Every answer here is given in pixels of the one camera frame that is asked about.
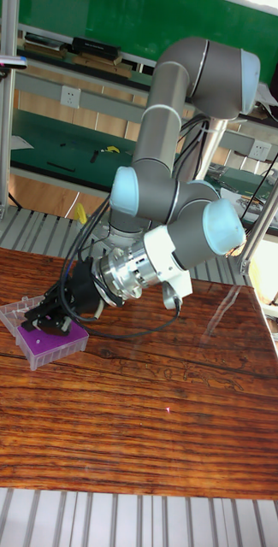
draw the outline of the light blue joint cap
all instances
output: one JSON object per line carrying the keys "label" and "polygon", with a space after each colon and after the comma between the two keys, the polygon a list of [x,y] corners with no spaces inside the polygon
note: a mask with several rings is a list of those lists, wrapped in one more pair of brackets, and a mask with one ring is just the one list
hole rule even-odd
{"label": "light blue joint cap", "polygon": [[241,50],[242,114],[251,112],[260,74],[260,61],[256,55]]}
{"label": "light blue joint cap", "polygon": [[133,168],[118,168],[109,199],[112,209],[135,216],[139,209],[139,182]]}
{"label": "light blue joint cap", "polygon": [[243,226],[234,206],[227,199],[218,199],[206,205],[203,229],[207,243],[216,255],[225,255],[245,241]]}

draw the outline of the black device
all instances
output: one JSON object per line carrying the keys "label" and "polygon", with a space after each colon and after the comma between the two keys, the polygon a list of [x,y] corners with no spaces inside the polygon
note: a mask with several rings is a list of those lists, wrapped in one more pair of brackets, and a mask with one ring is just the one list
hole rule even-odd
{"label": "black device", "polygon": [[120,47],[98,42],[97,40],[90,40],[84,36],[74,37],[72,47],[75,53],[90,53],[91,55],[97,55],[110,61],[114,61],[121,54]]}

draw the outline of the robotic arm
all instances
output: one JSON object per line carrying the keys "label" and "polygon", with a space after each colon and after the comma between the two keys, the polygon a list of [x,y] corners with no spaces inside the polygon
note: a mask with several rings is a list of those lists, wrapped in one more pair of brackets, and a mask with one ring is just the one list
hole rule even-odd
{"label": "robotic arm", "polygon": [[[207,130],[203,136],[208,162],[204,154],[199,157],[198,147],[191,155],[185,149],[176,176],[174,157],[186,96],[204,113],[202,120],[232,120],[250,111],[259,71],[253,54],[202,38],[183,39],[163,53],[132,166],[116,172],[110,195],[111,251],[78,261],[62,289],[54,285],[44,302],[27,312],[25,328],[67,333],[67,309],[77,318],[81,313],[99,316],[104,303],[122,306],[157,283],[163,284],[165,307],[173,309],[192,292],[191,267],[243,243],[245,233],[234,207],[219,199],[211,185],[196,179],[204,177],[221,131]],[[131,239],[142,226],[141,219],[158,226]]]}

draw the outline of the metal pole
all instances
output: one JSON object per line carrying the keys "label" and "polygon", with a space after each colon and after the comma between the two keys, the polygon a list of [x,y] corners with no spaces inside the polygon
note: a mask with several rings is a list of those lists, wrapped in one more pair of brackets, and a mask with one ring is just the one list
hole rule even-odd
{"label": "metal pole", "polygon": [[[3,0],[1,55],[16,56],[20,0]],[[0,220],[8,204],[10,139],[15,94],[15,71],[0,82]]]}
{"label": "metal pole", "polygon": [[267,232],[269,225],[276,214],[278,209],[278,180],[272,192],[269,195],[267,202],[264,204],[263,211],[259,215],[254,227],[251,230],[250,237],[248,238],[245,247],[240,254],[238,264],[240,265],[240,272],[247,273],[250,266],[251,258],[256,251],[257,246],[262,241],[264,234]]}
{"label": "metal pole", "polygon": [[[208,171],[212,158],[216,152],[219,143],[222,140],[223,134],[227,128],[227,120],[218,120],[216,118],[210,118],[210,127],[207,132],[207,139],[204,144],[204,153],[202,155],[202,161],[198,169],[198,174],[195,177],[196,180],[204,180],[204,177]],[[200,134],[200,127],[194,127],[193,131],[185,139],[185,143],[182,147],[184,150],[195,138],[195,135]],[[178,173],[178,180],[181,182],[188,182],[193,180],[196,166],[198,163],[198,155],[200,150],[200,143],[196,146],[193,153],[184,161],[182,168]]]}

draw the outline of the black cable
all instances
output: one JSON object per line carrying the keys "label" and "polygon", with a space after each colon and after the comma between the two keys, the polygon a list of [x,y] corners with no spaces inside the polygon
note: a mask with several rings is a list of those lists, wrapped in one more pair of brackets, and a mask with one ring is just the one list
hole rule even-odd
{"label": "black cable", "polygon": [[205,141],[207,139],[207,132],[205,130],[208,130],[209,126],[210,126],[210,119],[208,117],[206,117],[205,115],[198,115],[196,116],[196,119],[192,118],[191,120],[189,120],[189,122],[191,121],[194,121],[194,124],[192,126],[190,126],[190,129],[188,130],[188,132],[186,134],[188,134],[189,132],[191,132],[191,130],[196,126],[198,125],[199,123],[202,124],[202,127],[201,127],[201,130],[200,132],[192,139],[191,143],[189,143],[186,148],[184,148],[181,153],[179,154],[179,156],[175,159],[174,161],[174,166],[176,167],[176,165],[178,164],[178,162],[182,159],[182,157],[184,156],[184,159],[181,161],[181,165],[178,167],[178,170],[175,174],[175,179],[177,180],[178,179],[178,176],[180,174],[180,171],[182,169],[182,166],[184,165],[186,159],[190,156],[190,154],[192,154],[192,152],[195,150],[195,148],[198,146],[199,144],[199,140],[201,139],[201,148],[200,148],[200,151],[199,151],[199,154],[198,154],[198,162],[197,162],[197,166],[196,166],[196,169],[195,169],[195,172],[194,172],[194,175],[193,175],[193,178],[195,179],[195,177],[197,176],[197,173],[199,171],[199,166],[201,164],[201,161],[202,161],[202,155],[203,155],[203,150],[204,150],[204,144],[205,144]]}
{"label": "black cable", "polygon": [[[166,326],[171,325],[173,323],[173,321],[175,321],[177,319],[177,317],[179,316],[179,314],[180,314],[180,301],[177,298],[174,300],[175,310],[176,311],[175,311],[175,315],[172,319],[170,319],[169,321],[167,321],[166,323],[163,323],[162,325],[160,325],[158,327],[155,327],[154,329],[147,330],[147,331],[142,331],[142,332],[135,332],[134,334],[124,334],[124,335],[114,335],[114,334],[108,334],[108,333],[105,333],[105,332],[95,331],[94,329],[90,329],[90,328],[87,328],[85,325],[82,325],[82,322],[93,322],[93,321],[96,320],[96,318],[95,317],[85,318],[85,317],[82,317],[81,315],[76,314],[69,307],[68,302],[65,298],[65,295],[64,295],[65,282],[66,282],[66,279],[67,279],[67,276],[68,276],[68,272],[69,272],[69,270],[71,268],[71,265],[74,261],[74,257],[77,254],[78,248],[81,245],[83,245],[84,241],[86,241],[86,239],[90,236],[92,230],[99,223],[99,221],[101,220],[102,216],[104,215],[104,213],[105,213],[105,211],[108,207],[109,207],[109,197],[107,197],[106,200],[98,207],[98,209],[96,209],[96,211],[92,214],[92,216],[90,217],[88,222],[81,228],[79,234],[75,238],[74,243],[71,245],[71,247],[70,247],[70,249],[69,249],[69,251],[68,251],[68,253],[67,253],[67,255],[64,259],[64,263],[62,265],[62,270],[61,270],[60,279],[59,279],[59,297],[60,297],[61,305],[62,305],[64,311],[67,313],[67,315],[75,323],[82,326],[83,328],[85,328],[85,330],[87,332],[89,332],[90,334],[94,334],[95,336],[100,336],[100,337],[103,337],[103,338],[112,338],[112,339],[125,339],[125,338],[137,338],[137,337],[140,337],[140,336],[145,336],[146,334],[151,334],[153,332],[161,331]],[[92,276],[92,277],[93,277],[94,281],[99,286],[101,286],[101,288],[103,288],[103,290],[105,290],[107,292],[107,287],[105,287],[105,285],[103,285],[99,279],[95,278],[94,276]]]}
{"label": "black cable", "polygon": [[199,142],[199,141],[198,141],[198,136],[199,136],[199,135],[197,135],[197,136],[191,141],[191,143],[190,143],[188,146],[186,146],[186,148],[184,148],[184,150],[180,153],[179,157],[177,158],[177,160],[180,160],[180,158],[181,158],[182,156],[185,156],[185,157],[183,158],[183,160],[181,161],[180,166],[178,166],[177,172],[176,172],[176,174],[175,174],[175,180],[178,179],[179,173],[180,173],[180,171],[181,171],[181,169],[182,169],[182,166],[184,165],[186,159],[190,156],[190,154],[192,154],[192,152],[193,152],[193,151],[196,149],[196,147],[198,146],[198,142]]}
{"label": "black cable", "polygon": [[251,207],[251,204],[252,204],[253,199],[254,199],[255,196],[257,195],[257,193],[258,193],[259,189],[261,188],[261,186],[263,185],[264,181],[267,179],[267,177],[268,177],[268,175],[269,175],[269,173],[270,173],[272,167],[275,165],[275,162],[276,162],[277,158],[278,158],[278,152],[277,152],[277,154],[276,154],[276,156],[275,156],[275,159],[270,163],[268,170],[266,171],[265,175],[263,176],[262,180],[260,181],[260,183],[259,183],[257,189],[256,189],[255,192],[253,193],[253,195],[252,195],[252,197],[251,197],[249,203],[248,203],[247,206],[245,207],[245,210],[244,210],[242,216],[240,217],[240,220],[241,220],[241,221],[242,221],[242,219],[245,217],[245,215],[246,215],[247,211],[249,210],[249,208]]}
{"label": "black cable", "polygon": [[9,192],[9,198],[11,199],[12,202],[14,202],[14,204],[17,206],[18,209],[23,209],[22,205],[20,205],[19,202],[17,202],[15,197],[12,196],[12,194],[10,194],[10,192]]}
{"label": "black cable", "polygon": [[124,339],[127,339],[127,338],[137,338],[137,337],[140,337],[140,336],[145,336],[146,334],[152,334],[153,332],[162,331],[166,326],[169,326],[174,321],[176,321],[176,319],[180,315],[180,301],[178,300],[178,298],[174,299],[174,304],[175,304],[175,315],[174,315],[174,317],[172,317],[172,319],[170,319],[166,323],[163,323],[162,325],[156,326],[155,328],[152,328],[148,331],[134,332],[133,334],[108,334],[106,332],[95,331],[94,329],[91,329],[91,328],[89,328],[87,326],[84,326],[84,325],[80,325],[80,326],[82,326],[89,334],[94,334],[95,336],[100,336],[102,338],[111,338],[111,339],[114,339],[114,340],[124,340]]}
{"label": "black cable", "polygon": [[201,142],[201,146],[200,146],[200,150],[199,150],[199,154],[198,154],[198,162],[197,162],[197,165],[195,167],[195,171],[194,171],[194,175],[193,175],[194,179],[196,179],[196,177],[198,176],[198,171],[199,171],[199,169],[201,168],[201,165],[202,165],[204,146],[205,146],[205,142],[206,142],[206,139],[207,139],[207,132],[209,130],[209,127],[210,127],[210,123],[207,120],[202,125],[202,131],[204,131],[204,135],[202,137],[202,142]]}
{"label": "black cable", "polygon": [[101,205],[96,209],[96,211],[92,214],[92,216],[89,218],[89,220],[87,221],[87,223],[81,228],[80,232],[78,233],[77,237],[75,238],[73,244],[71,245],[66,257],[65,257],[65,260],[64,260],[64,263],[62,265],[62,270],[61,270],[61,274],[60,274],[60,279],[59,279],[59,297],[60,297],[60,302],[61,302],[61,305],[62,305],[62,308],[64,309],[65,313],[67,315],[69,315],[69,317],[75,321],[75,322],[91,322],[91,321],[94,321],[95,318],[85,318],[85,317],[82,317],[81,315],[78,315],[76,314],[71,308],[70,306],[68,305],[68,302],[65,298],[65,284],[66,284],[66,280],[67,280],[67,277],[68,277],[68,273],[69,273],[69,270],[72,266],[72,263],[74,261],[74,257],[75,255],[77,254],[78,252],[78,249],[80,248],[81,245],[84,244],[84,242],[86,241],[86,239],[91,235],[92,233],[92,230],[94,229],[94,227],[99,223],[100,219],[102,218],[102,216],[104,215],[106,209],[109,207],[109,196],[104,200],[103,203],[101,203]]}

